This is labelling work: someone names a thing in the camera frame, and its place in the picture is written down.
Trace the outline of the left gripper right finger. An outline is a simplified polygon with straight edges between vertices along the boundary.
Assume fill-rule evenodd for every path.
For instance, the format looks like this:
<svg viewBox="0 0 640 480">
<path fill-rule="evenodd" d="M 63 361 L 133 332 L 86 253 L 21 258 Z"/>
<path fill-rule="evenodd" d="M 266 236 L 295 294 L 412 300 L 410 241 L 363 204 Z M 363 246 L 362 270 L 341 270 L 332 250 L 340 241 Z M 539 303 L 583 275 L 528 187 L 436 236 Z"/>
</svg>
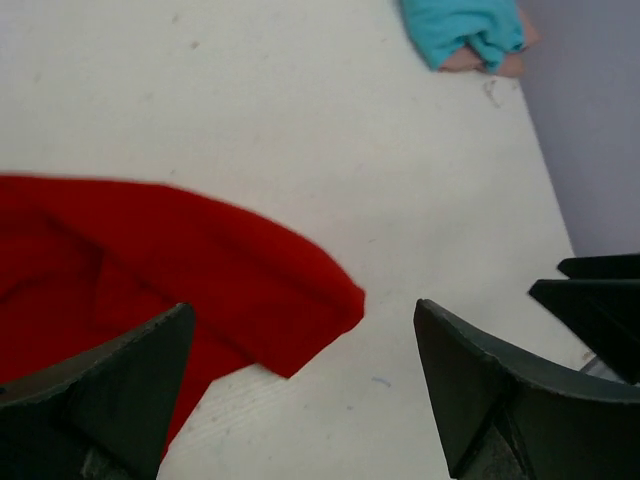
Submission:
<svg viewBox="0 0 640 480">
<path fill-rule="evenodd" d="M 571 370 L 422 299 L 414 328 L 453 479 L 636 479 L 639 390 Z"/>
</svg>

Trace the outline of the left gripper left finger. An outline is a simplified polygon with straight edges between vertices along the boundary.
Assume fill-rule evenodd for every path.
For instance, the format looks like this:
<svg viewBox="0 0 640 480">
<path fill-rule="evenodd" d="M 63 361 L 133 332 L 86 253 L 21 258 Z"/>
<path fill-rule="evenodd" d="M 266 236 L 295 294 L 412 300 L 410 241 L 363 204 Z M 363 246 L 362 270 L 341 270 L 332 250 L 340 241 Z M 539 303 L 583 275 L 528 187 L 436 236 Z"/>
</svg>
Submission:
<svg viewBox="0 0 640 480">
<path fill-rule="evenodd" d="M 4 479 L 153 479 L 195 330 L 178 304 L 1 387 Z"/>
</svg>

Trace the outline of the red t shirt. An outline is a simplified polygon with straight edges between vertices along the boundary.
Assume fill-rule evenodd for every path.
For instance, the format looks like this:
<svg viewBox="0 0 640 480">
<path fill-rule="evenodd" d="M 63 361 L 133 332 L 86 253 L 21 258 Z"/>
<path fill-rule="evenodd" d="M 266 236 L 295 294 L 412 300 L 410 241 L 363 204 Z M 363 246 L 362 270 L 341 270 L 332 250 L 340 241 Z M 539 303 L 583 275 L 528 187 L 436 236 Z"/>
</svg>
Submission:
<svg viewBox="0 0 640 480">
<path fill-rule="evenodd" d="M 251 364 L 291 377 L 363 318 L 324 250 L 231 204 L 163 184 L 1 179 L 1 378 L 117 337 L 179 303 L 196 330 L 169 428 Z"/>
</svg>

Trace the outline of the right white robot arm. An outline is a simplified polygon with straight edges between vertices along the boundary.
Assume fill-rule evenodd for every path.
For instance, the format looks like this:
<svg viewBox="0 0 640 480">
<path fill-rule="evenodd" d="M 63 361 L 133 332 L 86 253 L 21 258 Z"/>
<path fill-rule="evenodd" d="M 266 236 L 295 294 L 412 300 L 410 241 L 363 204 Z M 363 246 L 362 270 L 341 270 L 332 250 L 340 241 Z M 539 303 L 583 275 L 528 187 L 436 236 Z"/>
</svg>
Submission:
<svg viewBox="0 0 640 480">
<path fill-rule="evenodd" d="M 539 279 L 529 295 L 619 378 L 639 382 L 639 255 L 562 260 L 563 279 Z"/>
</svg>

